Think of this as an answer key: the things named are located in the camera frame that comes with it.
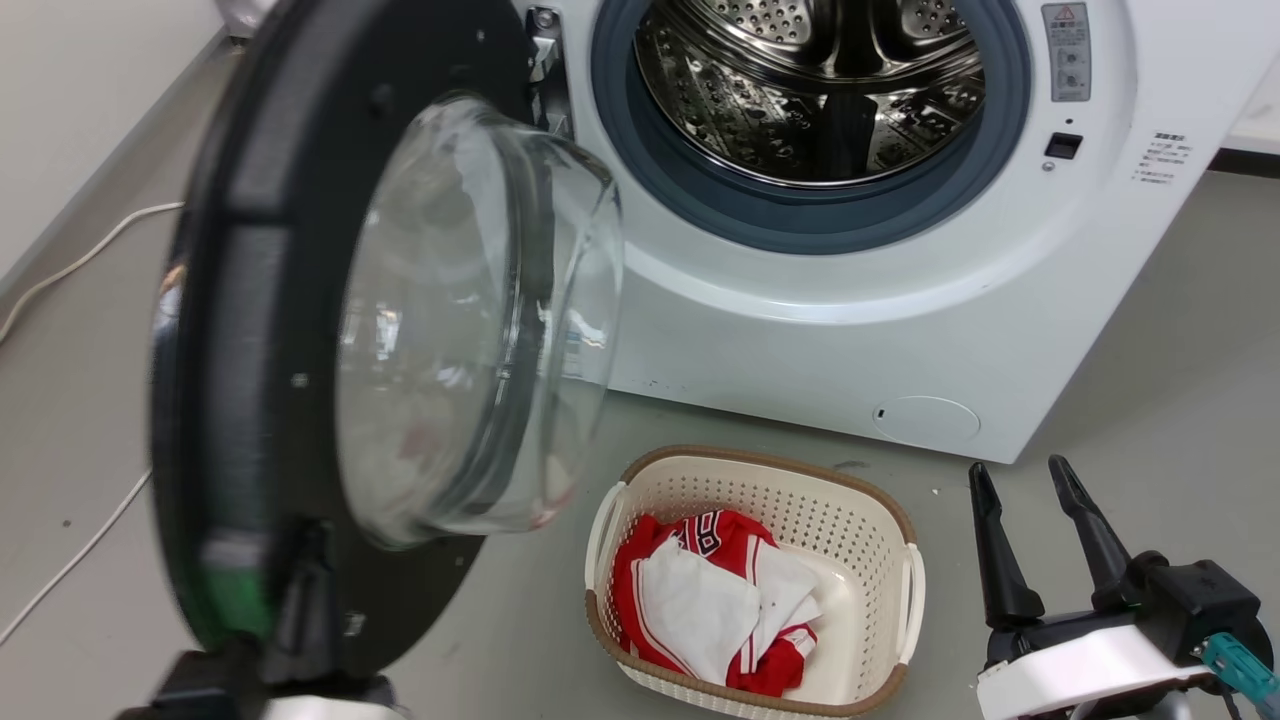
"laundry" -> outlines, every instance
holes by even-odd
[[[817,647],[817,582],[737,512],[669,525],[644,515],[614,556],[621,644],[676,673],[781,697],[800,685]]]

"black cable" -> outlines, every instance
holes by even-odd
[[[1235,706],[1235,698],[1231,697],[1231,688],[1221,680],[1217,682],[1217,685],[1222,691],[1222,702],[1226,703],[1226,714],[1231,716],[1231,720],[1244,720],[1240,717],[1240,708]]]

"teal connector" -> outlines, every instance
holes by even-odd
[[[1199,657],[1220,680],[1252,702],[1263,720],[1280,720],[1280,679],[1230,633],[1210,635]]]

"washing machine door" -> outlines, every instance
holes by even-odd
[[[618,204],[530,124],[539,59],[506,0],[282,3],[215,115],[155,323],[156,518],[196,638],[255,635],[268,682],[385,667],[582,473]]]

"gray rubber seal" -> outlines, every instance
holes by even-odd
[[[847,190],[753,181],[690,147],[662,115],[635,61],[649,3],[605,0],[591,45],[595,104],[622,163],[689,223],[742,245],[792,255],[842,255],[920,233],[964,208],[1000,173],[1030,101],[1030,49],[1011,0],[955,0],[978,44],[987,99],[961,136],[929,160]]]

